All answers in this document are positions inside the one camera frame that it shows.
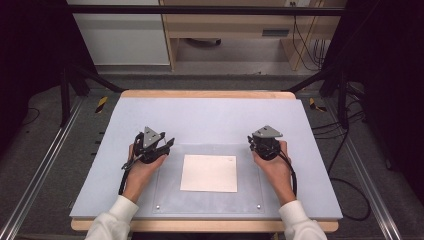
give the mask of person's arm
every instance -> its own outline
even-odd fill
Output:
[[[288,156],[287,142],[280,141],[280,146],[284,154]],[[253,151],[252,154],[255,163],[264,171],[280,201],[279,213],[285,226],[286,239],[327,239],[318,223],[306,216],[301,202],[296,200],[291,187],[291,173],[287,163],[279,156],[265,161],[256,152]]]
[[[150,164],[137,161],[132,166],[127,177],[124,192],[118,196],[112,208],[94,219],[85,239],[127,239],[130,222],[138,210],[137,201],[150,177],[165,161],[167,155],[162,155]]]

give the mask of wall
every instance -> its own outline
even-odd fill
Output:
[[[155,0],[67,0],[68,4],[158,5]],[[74,14],[95,65],[169,65],[159,14]]]

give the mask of white paper sheet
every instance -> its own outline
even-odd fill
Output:
[[[185,155],[180,190],[237,192],[236,157]]]

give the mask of white sleeve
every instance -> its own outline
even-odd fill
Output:
[[[118,196],[112,208],[94,219],[85,239],[122,239],[128,238],[130,222],[138,206],[123,196]]]
[[[321,240],[327,239],[324,231],[316,221],[308,218],[300,201],[292,201],[278,211],[284,222],[284,235],[288,240]]]

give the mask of wooden table edge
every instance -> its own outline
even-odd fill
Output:
[[[87,231],[93,219],[73,218],[75,231]],[[324,232],[335,232],[337,220],[317,220]],[[284,232],[282,221],[273,220],[133,220],[134,232]]]
[[[296,99],[292,92],[281,91],[210,91],[210,90],[126,90],[121,98],[253,98]]]

